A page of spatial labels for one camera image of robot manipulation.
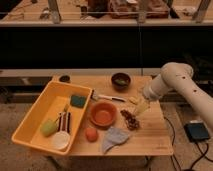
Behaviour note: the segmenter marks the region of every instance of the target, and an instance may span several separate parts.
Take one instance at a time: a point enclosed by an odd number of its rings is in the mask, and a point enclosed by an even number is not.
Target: crumpled cloth
[[[102,152],[105,154],[109,149],[116,145],[121,145],[129,139],[130,135],[122,129],[111,126],[102,142]]]

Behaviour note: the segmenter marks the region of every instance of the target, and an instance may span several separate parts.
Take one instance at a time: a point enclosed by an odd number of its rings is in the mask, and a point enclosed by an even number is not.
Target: brown bowl
[[[131,78],[128,74],[116,73],[111,77],[111,82],[116,90],[121,91],[129,87]]]
[[[90,121],[103,129],[109,128],[116,120],[117,108],[109,102],[96,102],[90,107]]]

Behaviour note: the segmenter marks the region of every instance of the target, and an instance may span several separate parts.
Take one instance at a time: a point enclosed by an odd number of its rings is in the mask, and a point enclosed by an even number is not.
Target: red bowl
[[[91,122],[103,129],[109,128],[116,120],[117,108],[109,102],[96,102],[90,108]]]

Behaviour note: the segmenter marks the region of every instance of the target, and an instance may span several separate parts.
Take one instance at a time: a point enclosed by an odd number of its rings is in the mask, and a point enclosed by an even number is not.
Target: yellow tray
[[[77,135],[91,93],[92,89],[88,87],[50,81],[13,133],[12,141],[50,153],[67,155]],[[69,105],[68,112],[71,113],[70,143],[63,151],[56,150],[51,146],[52,136],[44,137],[40,132],[40,127],[48,118],[55,120],[65,105],[70,104],[70,97],[73,94],[84,96],[87,99],[83,108]]]

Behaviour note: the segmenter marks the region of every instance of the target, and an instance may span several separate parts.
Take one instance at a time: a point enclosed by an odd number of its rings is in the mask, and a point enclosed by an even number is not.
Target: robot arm
[[[192,76],[193,69],[190,65],[167,63],[161,68],[161,73],[144,87],[143,95],[146,99],[155,101],[175,89],[213,130],[213,99],[195,84]]]

